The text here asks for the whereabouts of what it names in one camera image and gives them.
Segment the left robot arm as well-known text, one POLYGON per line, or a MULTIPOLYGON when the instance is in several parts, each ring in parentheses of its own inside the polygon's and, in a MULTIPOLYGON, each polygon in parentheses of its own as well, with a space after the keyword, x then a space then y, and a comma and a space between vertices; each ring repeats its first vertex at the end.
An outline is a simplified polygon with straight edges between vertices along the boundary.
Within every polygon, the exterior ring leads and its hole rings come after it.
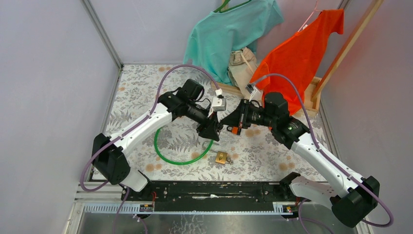
POLYGON ((217 113, 226 108, 223 91, 220 88, 216 89, 215 96, 207 108, 198 104, 198 98, 203 91, 201 84, 188 79, 182 87, 160 95, 155 102, 155 108, 148 110, 126 129, 111 136, 96 136, 92 165, 110 184, 126 186, 137 199, 146 200, 151 194, 149 180, 143 173, 131 169, 127 156, 139 143, 178 117, 187 117, 195 121, 198 124, 196 132, 200 137, 218 141, 221 126, 217 113))

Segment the orange black padlock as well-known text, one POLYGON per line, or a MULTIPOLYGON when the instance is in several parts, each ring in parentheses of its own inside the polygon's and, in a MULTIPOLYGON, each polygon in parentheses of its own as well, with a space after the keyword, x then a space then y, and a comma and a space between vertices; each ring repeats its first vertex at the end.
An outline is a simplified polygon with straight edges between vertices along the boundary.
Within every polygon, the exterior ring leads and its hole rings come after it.
POLYGON ((240 127, 227 126, 226 130, 227 130, 228 132, 231 132, 232 134, 235 134, 235 135, 240 136, 240 135, 241 135, 242 128, 240 128, 240 127))

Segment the brass padlock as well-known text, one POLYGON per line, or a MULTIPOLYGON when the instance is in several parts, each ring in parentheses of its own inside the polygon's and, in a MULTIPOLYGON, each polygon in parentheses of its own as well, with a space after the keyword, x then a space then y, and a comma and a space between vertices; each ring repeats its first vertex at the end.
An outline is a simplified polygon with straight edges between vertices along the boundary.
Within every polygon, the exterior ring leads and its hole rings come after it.
POLYGON ((215 162, 220 163, 220 164, 226 164, 225 160, 227 157, 230 157, 228 153, 223 152, 223 151, 218 151, 214 147, 215 146, 220 146, 219 143, 216 143, 215 141, 212 142, 212 145, 210 146, 209 142, 203 142, 202 143, 202 149, 207 150, 208 153, 214 153, 215 154, 215 162))

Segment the green cable lock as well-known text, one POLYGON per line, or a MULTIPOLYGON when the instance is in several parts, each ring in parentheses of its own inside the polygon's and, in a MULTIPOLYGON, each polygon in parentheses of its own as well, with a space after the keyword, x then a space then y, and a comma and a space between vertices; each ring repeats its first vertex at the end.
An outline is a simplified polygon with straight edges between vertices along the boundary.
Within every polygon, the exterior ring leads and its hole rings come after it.
POLYGON ((191 132, 158 129, 153 145, 157 156, 166 163, 184 166, 193 164, 209 153, 214 141, 199 138, 191 132))

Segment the small silver keys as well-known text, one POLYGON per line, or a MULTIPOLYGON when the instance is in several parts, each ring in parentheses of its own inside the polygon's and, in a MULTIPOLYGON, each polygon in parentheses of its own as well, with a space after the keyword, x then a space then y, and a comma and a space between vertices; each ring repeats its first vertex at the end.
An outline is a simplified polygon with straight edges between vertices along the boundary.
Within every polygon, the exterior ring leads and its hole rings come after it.
POLYGON ((226 163, 232 165, 233 164, 233 160, 230 157, 227 157, 225 160, 226 163))

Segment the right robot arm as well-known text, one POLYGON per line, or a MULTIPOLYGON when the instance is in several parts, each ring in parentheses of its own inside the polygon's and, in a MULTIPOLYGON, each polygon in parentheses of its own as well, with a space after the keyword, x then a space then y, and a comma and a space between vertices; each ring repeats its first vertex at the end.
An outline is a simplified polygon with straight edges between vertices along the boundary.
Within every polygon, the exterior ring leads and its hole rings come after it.
POLYGON ((310 163, 328 185, 310 181, 298 173, 290 173, 279 188, 281 198, 307 198, 330 209, 345 226, 354 228, 375 207, 380 184, 373 176, 363 177, 325 149, 311 135, 310 129, 290 116, 288 103, 277 92, 264 97, 264 105, 242 99, 237 108, 221 120, 228 127, 247 129, 250 125, 269 127, 274 139, 310 163))

